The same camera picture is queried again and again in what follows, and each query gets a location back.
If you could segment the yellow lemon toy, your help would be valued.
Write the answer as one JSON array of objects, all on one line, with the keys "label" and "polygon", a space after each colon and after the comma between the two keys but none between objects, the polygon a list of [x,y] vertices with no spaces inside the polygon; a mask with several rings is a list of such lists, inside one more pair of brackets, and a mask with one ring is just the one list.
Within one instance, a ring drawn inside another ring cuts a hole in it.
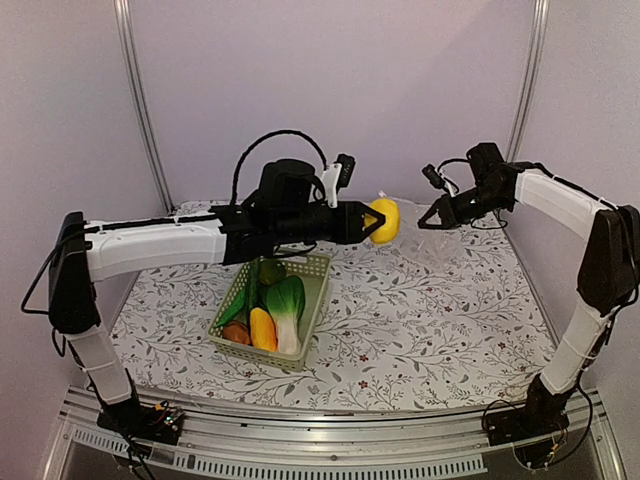
[{"label": "yellow lemon toy", "polygon": [[385,216],[384,224],[370,235],[371,241],[377,245],[392,242],[397,237],[401,225],[398,204],[388,197],[381,197],[373,201],[370,207]]}]

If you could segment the clear pink zip top bag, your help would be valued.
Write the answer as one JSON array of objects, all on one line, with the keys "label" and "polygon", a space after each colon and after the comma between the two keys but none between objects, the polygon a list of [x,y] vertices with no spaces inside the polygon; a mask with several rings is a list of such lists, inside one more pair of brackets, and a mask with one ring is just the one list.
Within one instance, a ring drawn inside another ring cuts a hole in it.
[{"label": "clear pink zip top bag", "polygon": [[429,205],[390,197],[383,191],[378,192],[378,197],[393,200],[399,207],[399,233],[390,245],[401,255],[437,272],[448,271],[468,257],[460,230],[418,228],[417,222],[427,212]]}]

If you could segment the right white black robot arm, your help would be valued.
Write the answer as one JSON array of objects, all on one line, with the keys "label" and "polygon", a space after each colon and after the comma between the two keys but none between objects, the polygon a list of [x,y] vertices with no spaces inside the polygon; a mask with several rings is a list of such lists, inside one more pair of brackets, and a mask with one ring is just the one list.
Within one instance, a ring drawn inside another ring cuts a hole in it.
[{"label": "right white black robot arm", "polygon": [[423,168],[423,175],[443,194],[420,218],[419,228],[451,230],[522,204],[586,243],[569,326],[518,411],[517,427],[524,435],[537,436],[564,410],[581,374],[607,344],[620,311],[639,298],[639,211],[598,197],[538,162],[489,162],[472,171],[474,188],[452,194],[438,168]]}]

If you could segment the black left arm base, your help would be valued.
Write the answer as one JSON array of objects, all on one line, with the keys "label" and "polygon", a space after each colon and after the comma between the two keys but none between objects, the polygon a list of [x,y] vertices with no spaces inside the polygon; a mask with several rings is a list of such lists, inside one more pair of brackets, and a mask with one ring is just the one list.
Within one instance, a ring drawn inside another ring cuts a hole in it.
[{"label": "black left arm base", "polygon": [[105,405],[97,425],[123,437],[177,445],[184,423],[184,410],[171,407],[167,401],[146,406],[136,399]]}]

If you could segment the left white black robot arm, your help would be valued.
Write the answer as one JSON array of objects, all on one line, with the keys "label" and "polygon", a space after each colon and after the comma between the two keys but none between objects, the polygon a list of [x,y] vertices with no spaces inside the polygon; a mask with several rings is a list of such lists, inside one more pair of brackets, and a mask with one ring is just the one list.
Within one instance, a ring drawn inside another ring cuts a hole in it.
[{"label": "left white black robot arm", "polygon": [[241,264],[295,243],[356,244],[384,230],[398,233],[398,220],[357,201],[298,207],[245,202],[197,215],[116,223],[87,222],[73,212],[52,253],[48,318],[70,343],[104,410],[126,433],[138,434],[149,415],[102,324],[95,283],[173,265]]}]

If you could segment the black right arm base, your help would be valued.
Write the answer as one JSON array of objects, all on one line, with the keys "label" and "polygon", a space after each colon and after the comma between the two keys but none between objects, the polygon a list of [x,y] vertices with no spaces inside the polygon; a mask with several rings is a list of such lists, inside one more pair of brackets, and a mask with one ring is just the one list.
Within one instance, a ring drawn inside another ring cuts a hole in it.
[{"label": "black right arm base", "polygon": [[524,406],[513,405],[504,399],[491,402],[481,417],[481,428],[491,446],[560,433],[568,427],[569,419],[563,411],[531,416],[526,414]]}]

